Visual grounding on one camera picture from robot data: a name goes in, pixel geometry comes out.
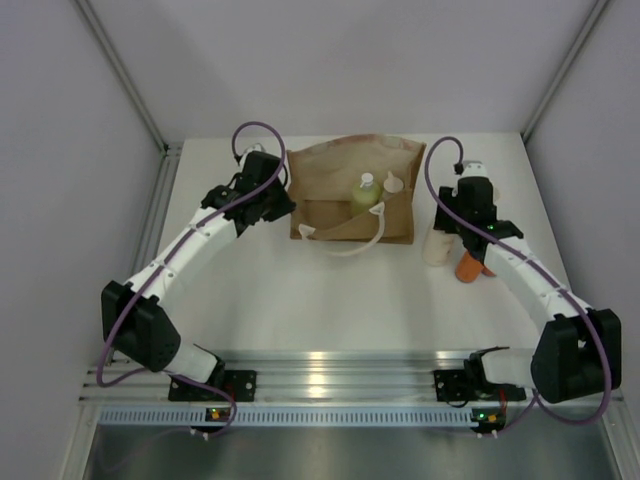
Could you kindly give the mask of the orange bottle blue cap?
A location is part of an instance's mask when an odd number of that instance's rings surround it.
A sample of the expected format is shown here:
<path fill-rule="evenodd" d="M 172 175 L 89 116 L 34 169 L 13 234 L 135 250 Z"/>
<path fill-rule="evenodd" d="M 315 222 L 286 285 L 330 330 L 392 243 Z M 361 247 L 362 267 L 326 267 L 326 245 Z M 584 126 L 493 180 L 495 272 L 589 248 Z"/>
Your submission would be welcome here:
<path fill-rule="evenodd" d="M 483 272 L 484 265 L 465 252 L 455 269 L 456 278 L 463 283 L 474 282 Z"/>

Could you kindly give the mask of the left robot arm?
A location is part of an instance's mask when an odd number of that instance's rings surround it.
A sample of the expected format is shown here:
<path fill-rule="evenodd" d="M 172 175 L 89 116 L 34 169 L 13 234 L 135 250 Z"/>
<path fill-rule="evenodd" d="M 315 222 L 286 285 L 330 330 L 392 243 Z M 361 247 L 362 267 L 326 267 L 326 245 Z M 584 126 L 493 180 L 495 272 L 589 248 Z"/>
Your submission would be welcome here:
<path fill-rule="evenodd" d="M 279 178 L 283 158 L 253 149 L 242 155 L 240 166 L 228 184 L 206 194 L 155 259 L 101 293 L 106 343 L 151 372 L 191 380 L 193 390 L 207 400 L 225 390 L 224 362 L 184 339 L 171 315 L 204 267 L 248 227 L 276 221 L 296 208 Z"/>

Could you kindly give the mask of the cream round-cap bottle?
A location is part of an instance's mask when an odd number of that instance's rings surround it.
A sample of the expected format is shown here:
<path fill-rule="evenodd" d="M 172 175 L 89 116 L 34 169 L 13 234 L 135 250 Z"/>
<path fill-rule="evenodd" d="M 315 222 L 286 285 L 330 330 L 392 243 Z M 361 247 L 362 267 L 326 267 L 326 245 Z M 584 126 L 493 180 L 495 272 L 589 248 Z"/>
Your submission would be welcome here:
<path fill-rule="evenodd" d="M 424 262 L 433 267 L 443 266 L 449 259 L 455 235 L 430 229 L 425 237 L 422 251 Z"/>

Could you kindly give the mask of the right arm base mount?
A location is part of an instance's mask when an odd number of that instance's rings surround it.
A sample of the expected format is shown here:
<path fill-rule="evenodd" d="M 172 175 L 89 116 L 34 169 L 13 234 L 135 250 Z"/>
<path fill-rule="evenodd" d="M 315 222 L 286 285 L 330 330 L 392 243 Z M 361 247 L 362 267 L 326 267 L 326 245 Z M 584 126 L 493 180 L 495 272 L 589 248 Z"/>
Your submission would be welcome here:
<path fill-rule="evenodd" d="M 527 398 L 523 388 L 513 385 L 476 384 L 463 369 L 434 370 L 433 379 L 437 401 L 454 406 L 476 401 L 518 402 Z"/>

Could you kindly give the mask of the beige pump bottle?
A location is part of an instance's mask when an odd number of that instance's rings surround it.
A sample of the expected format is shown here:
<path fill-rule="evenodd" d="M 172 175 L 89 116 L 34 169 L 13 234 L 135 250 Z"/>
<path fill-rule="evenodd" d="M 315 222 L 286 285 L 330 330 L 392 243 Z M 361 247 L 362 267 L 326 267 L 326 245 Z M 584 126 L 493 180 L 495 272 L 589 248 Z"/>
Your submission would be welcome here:
<path fill-rule="evenodd" d="M 382 200 L 387 201 L 392 196 L 400 193 L 404 189 L 404 182 L 401 178 L 389 171 L 387 177 L 382 184 Z"/>

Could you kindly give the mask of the yellow-green pump bottle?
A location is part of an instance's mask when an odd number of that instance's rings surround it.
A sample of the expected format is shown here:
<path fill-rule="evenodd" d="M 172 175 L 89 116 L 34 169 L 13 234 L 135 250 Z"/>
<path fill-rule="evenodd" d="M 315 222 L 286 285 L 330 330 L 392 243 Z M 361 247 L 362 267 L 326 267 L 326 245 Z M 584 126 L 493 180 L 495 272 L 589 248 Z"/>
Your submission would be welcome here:
<path fill-rule="evenodd" d="M 374 175 L 365 172 L 353 185 L 351 191 L 351 214 L 353 217 L 366 213 L 374 207 L 381 197 L 381 187 Z"/>

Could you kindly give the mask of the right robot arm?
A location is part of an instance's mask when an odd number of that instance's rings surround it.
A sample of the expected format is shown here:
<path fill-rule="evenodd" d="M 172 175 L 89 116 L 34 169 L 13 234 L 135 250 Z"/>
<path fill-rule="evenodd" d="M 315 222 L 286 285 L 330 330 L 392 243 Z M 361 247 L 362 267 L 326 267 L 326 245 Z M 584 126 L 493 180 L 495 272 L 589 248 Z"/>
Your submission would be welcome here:
<path fill-rule="evenodd" d="M 523 232 L 498 219 L 487 177 L 461 177 L 456 186 L 440 188 L 434 227 L 458 236 L 470 257 L 503 281 L 540 333 L 531 351 L 473 353 L 465 373 L 472 394 L 488 397 L 510 384 L 557 404 L 620 386 L 620 319 L 575 296 L 532 252 Z"/>

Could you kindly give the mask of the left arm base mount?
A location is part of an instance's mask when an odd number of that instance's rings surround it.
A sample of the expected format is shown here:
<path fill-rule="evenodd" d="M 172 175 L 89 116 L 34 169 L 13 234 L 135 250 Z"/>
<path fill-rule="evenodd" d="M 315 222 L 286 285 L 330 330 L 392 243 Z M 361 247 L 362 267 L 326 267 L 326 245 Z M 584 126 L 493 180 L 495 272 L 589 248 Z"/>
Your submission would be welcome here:
<path fill-rule="evenodd" d="M 258 373 L 255 370 L 226 370 L 222 377 L 211 383 L 211 387 L 224 392 L 236 402 L 249 403 L 255 400 L 257 377 Z M 210 389 L 203 389 L 173 378 L 169 387 L 168 400 L 171 402 L 205 402 L 224 401 L 224 398 Z"/>

